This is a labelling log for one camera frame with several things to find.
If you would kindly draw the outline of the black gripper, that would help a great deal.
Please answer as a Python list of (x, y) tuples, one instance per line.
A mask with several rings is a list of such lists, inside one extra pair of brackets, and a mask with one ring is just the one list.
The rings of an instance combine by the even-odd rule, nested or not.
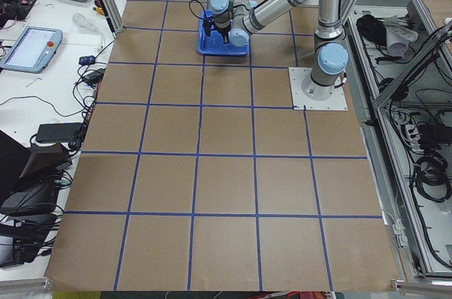
[(222, 28), (220, 34), (222, 35), (223, 43), (226, 45), (229, 43), (229, 28)]

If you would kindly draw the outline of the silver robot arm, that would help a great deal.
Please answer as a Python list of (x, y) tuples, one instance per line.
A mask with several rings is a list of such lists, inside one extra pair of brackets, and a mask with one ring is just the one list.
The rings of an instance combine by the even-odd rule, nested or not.
[[(344, 61), (336, 66), (331, 60), (322, 60), (343, 35), (341, 1), (208, 0), (208, 10), (201, 16), (200, 39), (210, 43), (209, 55), (250, 53), (252, 65), (258, 68), (312, 63), (314, 68), (307, 79), (307, 93), (317, 97), (320, 92), (334, 88), (336, 78), (343, 74), (347, 64)], [(295, 37), (301, 37), (308, 26), (315, 27), (312, 51), (296, 53), (287, 33), (261, 34), (271, 23), (285, 16), (292, 17)]]

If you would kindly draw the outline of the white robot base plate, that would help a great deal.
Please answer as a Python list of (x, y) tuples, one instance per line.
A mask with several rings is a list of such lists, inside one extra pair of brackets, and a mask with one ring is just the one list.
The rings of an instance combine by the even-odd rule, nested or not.
[(341, 80), (323, 87), (311, 80), (311, 68), (289, 67), (290, 90), (294, 110), (347, 111)]

